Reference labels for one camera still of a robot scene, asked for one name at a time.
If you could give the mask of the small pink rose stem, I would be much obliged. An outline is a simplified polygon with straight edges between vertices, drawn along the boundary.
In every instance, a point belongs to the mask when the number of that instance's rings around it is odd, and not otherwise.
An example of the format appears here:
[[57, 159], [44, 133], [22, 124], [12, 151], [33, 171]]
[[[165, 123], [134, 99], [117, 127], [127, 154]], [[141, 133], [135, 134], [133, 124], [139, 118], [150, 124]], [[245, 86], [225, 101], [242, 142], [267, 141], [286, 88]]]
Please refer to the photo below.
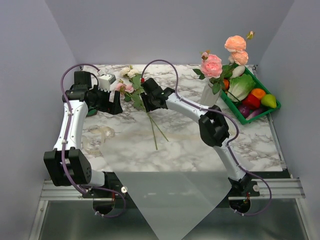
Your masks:
[[158, 149], [157, 145], [157, 139], [156, 139], [156, 133], [155, 128], [160, 132], [160, 134], [164, 137], [164, 139], [169, 142], [169, 139], [166, 137], [166, 135], [163, 133], [163, 131], [160, 129], [158, 124], [154, 121], [152, 116], [147, 112], [146, 107], [144, 106], [141, 94], [144, 93], [143, 88], [141, 87], [141, 84], [138, 85], [132, 83], [124, 83], [123, 80], [119, 80], [116, 84], [115, 91], [120, 92], [121, 95], [124, 96], [125, 102], [132, 102], [132, 106], [137, 109], [143, 111], [146, 116], [148, 117], [148, 120], [151, 125], [151, 130], [153, 134], [153, 140], [155, 144], [155, 148]]

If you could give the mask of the white rose stem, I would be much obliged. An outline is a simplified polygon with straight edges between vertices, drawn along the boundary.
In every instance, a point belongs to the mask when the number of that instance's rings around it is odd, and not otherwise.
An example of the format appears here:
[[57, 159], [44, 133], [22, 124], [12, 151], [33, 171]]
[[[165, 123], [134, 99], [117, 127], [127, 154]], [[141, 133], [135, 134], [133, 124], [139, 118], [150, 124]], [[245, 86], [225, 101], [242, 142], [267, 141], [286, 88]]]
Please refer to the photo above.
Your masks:
[[135, 69], [132, 65], [122, 68], [119, 72], [119, 76], [120, 80], [122, 80], [125, 84], [142, 84], [140, 71]]

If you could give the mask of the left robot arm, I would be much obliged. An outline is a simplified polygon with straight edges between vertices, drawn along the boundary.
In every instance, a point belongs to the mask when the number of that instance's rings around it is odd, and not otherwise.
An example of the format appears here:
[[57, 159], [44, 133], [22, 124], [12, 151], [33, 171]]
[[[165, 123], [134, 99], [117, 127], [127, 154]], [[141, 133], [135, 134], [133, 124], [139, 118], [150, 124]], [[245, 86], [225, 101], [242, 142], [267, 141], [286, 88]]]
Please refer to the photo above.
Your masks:
[[85, 187], [93, 187], [93, 191], [104, 198], [110, 194], [111, 185], [106, 182], [104, 172], [92, 169], [81, 151], [83, 126], [90, 108], [111, 115], [121, 114], [123, 109], [119, 91], [110, 100], [115, 75], [101, 74], [96, 84], [92, 83], [92, 76], [88, 71], [76, 71], [73, 85], [62, 90], [64, 115], [60, 133], [53, 149], [44, 153], [43, 160], [55, 186], [74, 186], [82, 194]]

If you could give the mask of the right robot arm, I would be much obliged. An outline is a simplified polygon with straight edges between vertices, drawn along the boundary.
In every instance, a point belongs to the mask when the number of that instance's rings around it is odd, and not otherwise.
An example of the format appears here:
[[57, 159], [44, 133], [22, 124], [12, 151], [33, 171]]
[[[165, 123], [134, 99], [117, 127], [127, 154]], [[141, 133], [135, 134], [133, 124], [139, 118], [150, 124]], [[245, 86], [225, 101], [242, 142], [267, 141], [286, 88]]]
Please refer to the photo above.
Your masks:
[[141, 86], [144, 90], [141, 98], [147, 112], [168, 109], [198, 124], [201, 140], [207, 146], [214, 148], [220, 157], [230, 181], [230, 191], [234, 196], [260, 195], [259, 185], [253, 181], [257, 177], [249, 173], [248, 167], [239, 160], [228, 142], [229, 125], [218, 106], [208, 107], [178, 97], [174, 89], [169, 87], [162, 89], [153, 78], [145, 80]]

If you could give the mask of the peach rose stem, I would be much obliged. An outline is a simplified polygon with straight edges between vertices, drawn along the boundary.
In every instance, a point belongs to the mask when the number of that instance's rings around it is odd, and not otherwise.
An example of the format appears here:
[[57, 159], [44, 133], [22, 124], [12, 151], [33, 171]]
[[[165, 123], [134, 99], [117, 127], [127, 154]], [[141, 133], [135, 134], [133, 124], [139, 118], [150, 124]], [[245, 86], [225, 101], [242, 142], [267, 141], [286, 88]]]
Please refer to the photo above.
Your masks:
[[249, 61], [247, 52], [247, 42], [255, 36], [254, 31], [250, 31], [245, 37], [240, 35], [230, 36], [224, 44], [224, 48], [229, 52], [228, 64], [222, 66], [222, 76], [224, 79], [231, 79], [232, 71], [237, 66], [245, 66]]

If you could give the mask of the white wrapping paper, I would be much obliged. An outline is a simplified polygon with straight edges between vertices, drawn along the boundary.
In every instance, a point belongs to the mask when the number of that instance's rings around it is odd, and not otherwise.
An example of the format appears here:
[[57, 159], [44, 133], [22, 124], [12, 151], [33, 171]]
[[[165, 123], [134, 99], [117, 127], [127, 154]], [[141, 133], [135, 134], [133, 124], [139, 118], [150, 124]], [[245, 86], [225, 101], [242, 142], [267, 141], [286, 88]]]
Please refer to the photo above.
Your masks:
[[137, 123], [100, 151], [160, 240], [184, 238], [243, 176], [226, 148], [201, 140], [194, 122], [164, 134]]

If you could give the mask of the pink double rose stem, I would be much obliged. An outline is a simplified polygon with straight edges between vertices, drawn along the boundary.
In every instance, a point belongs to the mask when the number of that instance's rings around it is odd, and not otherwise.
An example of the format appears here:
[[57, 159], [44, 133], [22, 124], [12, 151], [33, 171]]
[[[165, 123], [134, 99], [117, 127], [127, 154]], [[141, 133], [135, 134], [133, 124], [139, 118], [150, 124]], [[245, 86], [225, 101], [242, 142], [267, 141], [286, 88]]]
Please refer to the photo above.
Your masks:
[[211, 54], [209, 50], [202, 52], [200, 69], [195, 68], [193, 72], [200, 80], [209, 80], [209, 83], [212, 85], [210, 88], [214, 95], [221, 90], [224, 83], [223, 65], [222, 60], [217, 55]]

